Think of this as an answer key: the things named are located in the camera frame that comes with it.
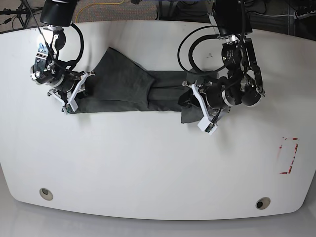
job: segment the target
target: black cable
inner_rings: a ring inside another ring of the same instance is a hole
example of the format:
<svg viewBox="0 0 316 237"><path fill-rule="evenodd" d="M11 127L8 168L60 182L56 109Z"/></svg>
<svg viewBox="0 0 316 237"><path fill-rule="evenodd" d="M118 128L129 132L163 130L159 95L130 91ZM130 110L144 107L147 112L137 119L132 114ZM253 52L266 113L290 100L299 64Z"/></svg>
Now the black cable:
<svg viewBox="0 0 316 237"><path fill-rule="evenodd" d="M76 75L76 76L82 76L83 73L74 72L74 71L68 70L68 69L66 69L66 68L64 68L64 67L62 67L62 66L59 65L59 63L58 63L57 60L54 58L54 56L53 56L53 54L52 54L52 52L51 52L51 50L50 50L50 48L49 48L49 45L48 45L48 43L47 43L47 41L46 41L46 39L45 39L45 37L44 37L44 35L43 35L43 32L42 32L41 29L40 29L40 26L39 26L38 21L36 20L36 18L35 18L35 16L34 16L34 13L32 12L32 9L31 9L31 7L30 7L30 5L29 5L29 3L28 3L28 0L25 0L25 4L27 5L26 7L30 10L31 15L33 16L33 18L34 18L34 20L35 20L35 23L36 23L36 26L37 26L37 28L38 28L38 30L39 30L39 33L41 34L41 36L42 36L43 39L44 39L45 46L46 46L46 48L47 48L47 50L48 50L48 54L50 55L50 57L51 57L52 60L54 61L55 65L56 65L57 67L59 67L60 69L66 71L66 72L72 73L72 74L74 74L74 75Z"/></svg>
<svg viewBox="0 0 316 237"><path fill-rule="evenodd" d="M196 41L193 42L193 44L191 45L190 49L189 49L189 53L188 53L188 57L189 57L189 62L192 66L192 68L194 69L194 71L196 73L202 73L203 71L195 64L194 59L193 59L193 51L196 48L196 46L201 43L202 41L205 40L213 40L216 39L217 35L205 35L202 36L200 38L198 38Z"/></svg>
<svg viewBox="0 0 316 237"><path fill-rule="evenodd" d="M229 88L231 88L233 85L236 85L238 82L240 82L243 77L246 75L246 72L243 73L242 77L236 81L234 81L232 84L229 84L228 86L225 86L224 89L222 89L221 93L224 91L224 90L228 90Z"/></svg>
<svg viewBox="0 0 316 237"><path fill-rule="evenodd" d="M198 28L194 31L192 31L190 34L188 34L183 40L182 42L180 43L179 45L179 48L178 48L178 54L177 54L177 58L178 58L178 63L180 65L180 67L187 73L189 74L193 74L193 75L198 75L198 76L208 76L214 72L219 72L221 70L223 70L224 68L226 68L233 60L236 59L236 57L238 57L238 53L240 51L240 48L243 44L243 40L244 40L244 36L245 36L245 32L246 32L246 13L245 13L245 6L244 6L244 1L243 0L240 0L240 7L241 7L241 15L242 15L242 30L241 30L241 34L240 34L240 37L239 38L239 43L237 44L237 48L236 50L234 51L234 54L233 56L227 60L227 62L220 68L216 69L216 70L212 70L212 71L205 71L205 72L202 72L202 73L193 73L193 72L190 72L189 70L187 70L181 63L181 60L180 60L180 50L181 50L181 47L183 45L183 43L187 40L188 37L190 37L192 34L194 34L195 32L197 31L200 31L202 29L205 29L205 28L213 28L213 27L217 27L217 28L220 28L220 26L204 26L204 27L201 27L201 28Z"/></svg>
<svg viewBox="0 0 316 237"><path fill-rule="evenodd" d="M12 16L12 17L9 17L8 19L6 19L5 21L3 21L0 25L5 25L5 24L8 24L10 21L12 21L12 19L14 18L14 17L16 17L17 15L14 15L14 16Z"/></svg>
<svg viewBox="0 0 316 237"><path fill-rule="evenodd" d="M11 27L12 27L13 30L15 30L15 29L14 29L14 21L15 21L16 17L17 17L17 15L15 15L15 16L13 17L13 19L12 19Z"/></svg>
<svg viewBox="0 0 316 237"><path fill-rule="evenodd" d="M75 66L80 61L80 59L81 59L81 57L83 55L84 39L83 39L83 34L82 34L81 30L78 28L78 26L76 26L74 23L71 23L70 26L73 27L77 31L77 33L79 34L79 38L80 38L80 52L79 52L79 55L78 55L77 59L67 62L68 66L70 66L69 70L72 70L72 69L75 68Z"/></svg>
<svg viewBox="0 0 316 237"><path fill-rule="evenodd" d="M220 114L221 111L222 111L223 105L224 105L224 100L222 101L221 107L218 109L218 112L217 112L217 114L214 116L214 118L212 119L211 123L216 123L216 121L217 121L217 119L218 119L218 117L219 117L219 114Z"/></svg>

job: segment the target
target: cable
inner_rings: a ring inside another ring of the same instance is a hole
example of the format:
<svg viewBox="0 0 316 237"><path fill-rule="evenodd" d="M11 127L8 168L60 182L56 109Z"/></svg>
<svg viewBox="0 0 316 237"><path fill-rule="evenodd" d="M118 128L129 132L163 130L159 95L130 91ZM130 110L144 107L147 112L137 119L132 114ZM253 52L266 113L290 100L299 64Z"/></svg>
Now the cable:
<svg viewBox="0 0 316 237"><path fill-rule="evenodd" d="M78 17L79 17L79 14L85 10L86 8L90 7L90 6L94 6L94 5L119 5L119 4L122 4L124 3L125 0L122 0L121 2L110 2L110 3L107 3L107 2L99 2L99 3L91 3L87 6L85 6L84 8L82 8L78 13L77 13L77 16L76 16L76 23L78 23Z"/></svg>
<svg viewBox="0 0 316 237"><path fill-rule="evenodd" d="M157 17L156 17L155 21L158 20L158 18L159 18L158 10L156 10L156 13L157 13Z"/></svg>
<svg viewBox="0 0 316 237"><path fill-rule="evenodd" d="M260 15L260 16L268 16L268 17L283 17L283 16L291 16L291 17L294 17L294 15L289 15L289 14L284 14L284 15L265 15L265 14L260 14L260 13L257 13L255 12L255 14L257 15Z"/></svg>
<svg viewBox="0 0 316 237"><path fill-rule="evenodd" d="M77 59L76 60L71 60L71 61L66 63L67 66L70 66L69 70L72 70L72 69L75 68L75 66L80 61L80 59L81 59L81 57L83 55L84 39L83 39L83 34L82 34L81 30L78 28L78 26L76 26L74 23L71 23L70 26L73 27L77 31L77 33L79 34L79 37L80 37L80 52L79 52L79 55L78 55Z"/></svg>
<svg viewBox="0 0 316 237"><path fill-rule="evenodd" d="M245 32L246 32L246 12L245 12L245 6L244 6L244 1L243 0L240 0L240 7L241 7L241 15L242 15L242 28L241 28L241 34L240 34L240 37L239 37L239 43L237 44L237 48L236 50L234 51L234 54L233 56L227 60L227 62L220 68L216 69L216 70L212 70L212 71L205 71L205 72L201 72L201 73L193 73L193 72L190 72L189 70L187 70L181 63L181 60L180 60L180 50L181 50L181 47L183 45L183 43L187 40L187 38L189 38L192 34L194 34L195 32L197 31L200 31L202 29L205 29L205 28L213 28L213 27L217 27L217 28L221 28L220 26L204 26L204 27L201 27L201 28L198 28L194 31L192 31L191 33L189 33L183 40L182 42L180 43L179 45L179 48L178 48L178 53L177 53L177 59L178 59L178 63L180 65L180 67L187 73L189 74L193 74L193 75L198 75L198 76L208 76L214 72L219 72L221 70L223 70L224 68L226 68L233 60L236 59L236 57L238 57L238 53L240 51L240 48L243 44L243 40L244 40L244 36L245 36Z"/></svg>
<svg viewBox="0 0 316 237"><path fill-rule="evenodd" d="M17 17L17 15L15 15L15 16L13 17L13 19L12 19L11 27L12 27L13 30L14 30L14 21L15 21L16 17Z"/></svg>
<svg viewBox="0 0 316 237"><path fill-rule="evenodd" d="M216 115L214 116L214 118L212 119L211 123L216 123L216 121L217 121L217 119L218 119L218 117L219 117L219 114L220 114L221 111L222 111L223 105L224 105L224 100L223 100L223 102L222 102L222 104L221 104L221 107L219 108L217 114L216 114Z"/></svg>
<svg viewBox="0 0 316 237"><path fill-rule="evenodd" d="M52 60L54 61L55 65L56 65L57 67L61 68L62 70L66 71L66 72L72 73L72 74L74 74L74 75L76 75L76 76L82 76L83 73L78 73L78 72L74 72L74 71L68 70L68 69L66 69L65 67L60 66L59 63L57 62L57 60L55 60L55 58L54 58L54 56L53 56L53 54L52 54L52 52L51 52L51 50L50 50L50 48L49 48L49 45L48 45L48 43L47 43L47 41L46 41L46 39L45 39L45 37L44 37L44 35L43 35L43 32L42 32L41 29L40 29L40 26L39 26L39 24L38 24L38 21L36 20L36 18L35 18L35 16L34 16L34 13L32 12L32 9L31 9L31 7L30 7L30 5L29 5L28 0L25 0L25 4L27 5L26 7L30 10L31 15L32 15L33 18L34 18L34 21L35 21L36 26L37 26L37 28L38 28L38 30L39 30L39 33L41 34L41 36L42 36L43 39L44 39L45 46L46 46L46 48L47 48L47 50L48 50L48 54L50 55L50 57L51 57Z"/></svg>
<svg viewBox="0 0 316 237"><path fill-rule="evenodd" d="M194 49L196 48L196 46L205 41L205 40L213 40L213 39L216 39L217 38L217 35L205 35L205 36L202 36L200 38L198 38L196 41L193 42L193 44L191 45L190 49L189 49L189 53L188 53L188 57L189 57L189 62L192 66L192 68L194 69L194 71L196 73L201 73L203 72L194 62L194 59L193 59L193 51Z"/></svg>
<svg viewBox="0 0 316 237"><path fill-rule="evenodd" d="M5 21L3 21L0 25L6 25L6 24L8 24L10 21L12 21L12 19L14 18L14 17L16 17L17 15L14 15L14 16L12 16L12 17L9 17L8 19L6 19Z"/></svg>
<svg viewBox="0 0 316 237"><path fill-rule="evenodd" d="M243 79L243 77L246 75L247 72L244 72L242 77L236 81L234 81L232 84L228 85L228 86L225 86L224 89L222 89L221 93L224 91L224 90L228 90L229 88L231 88L233 85L236 85L237 82L241 81Z"/></svg>

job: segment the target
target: gray fabric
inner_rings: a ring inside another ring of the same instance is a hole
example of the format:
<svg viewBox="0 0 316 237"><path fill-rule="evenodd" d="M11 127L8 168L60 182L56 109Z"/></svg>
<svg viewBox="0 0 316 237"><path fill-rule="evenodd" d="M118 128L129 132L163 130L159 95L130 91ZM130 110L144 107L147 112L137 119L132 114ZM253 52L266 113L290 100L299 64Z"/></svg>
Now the gray fabric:
<svg viewBox="0 0 316 237"><path fill-rule="evenodd" d="M182 71L144 71L130 59L108 48L95 68L96 76L87 79L88 96L76 99L74 113L174 111L181 112L181 123L199 121L200 108L182 108L179 97L187 91L184 80L194 82L195 76Z"/></svg>

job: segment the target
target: white tabletop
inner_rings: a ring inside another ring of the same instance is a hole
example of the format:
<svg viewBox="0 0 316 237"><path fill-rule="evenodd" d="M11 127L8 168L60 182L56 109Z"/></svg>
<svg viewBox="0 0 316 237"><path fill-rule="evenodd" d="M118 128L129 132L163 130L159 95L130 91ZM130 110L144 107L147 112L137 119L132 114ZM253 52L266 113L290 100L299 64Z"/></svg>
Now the white tabletop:
<svg viewBox="0 0 316 237"><path fill-rule="evenodd" d="M79 24L85 51L77 70L92 70L108 46L147 70L181 70L179 43L204 25ZM184 44L187 68L188 47L209 33L197 33ZM72 28L65 34L60 59L67 61L77 57L79 37ZM196 123L181 124L180 113L64 115L60 104L47 97L49 87L30 79L38 37L35 29L0 36L0 163L15 199L74 212L165 220L275 215L302 205L316 169L315 42L254 31L250 37L266 97L255 108L232 108L209 136ZM199 44L197 64L221 66L222 43ZM296 144L291 173L280 174L288 171ZM52 191L54 199L42 199L41 188ZM263 197L271 204L258 210L255 204Z"/></svg>

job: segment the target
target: metal grommet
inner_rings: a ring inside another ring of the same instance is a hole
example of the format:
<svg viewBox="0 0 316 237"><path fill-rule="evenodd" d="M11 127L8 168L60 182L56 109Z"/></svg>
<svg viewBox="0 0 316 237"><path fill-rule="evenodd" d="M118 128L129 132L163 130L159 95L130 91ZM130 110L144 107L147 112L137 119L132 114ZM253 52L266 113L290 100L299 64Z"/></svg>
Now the metal grommet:
<svg viewBox="0 0 316 237"><path fill-rule="evenodd" d="M43 199L45 199L46 201L52 201L53 198L54 198L54 196L53 196L53 194L51 193L51 191L48 190L48 189L45 189L45 188L42 188L42 189L39 190L39 195L40 195Z"/></svg>
<svg viewBox="0 0 316 237"><path fill-rule="evenodd" d="M264 210L270 205L270 203L271 203L270 198L263 197L262 199L257 201L256 208L259 210Z"/></svg>

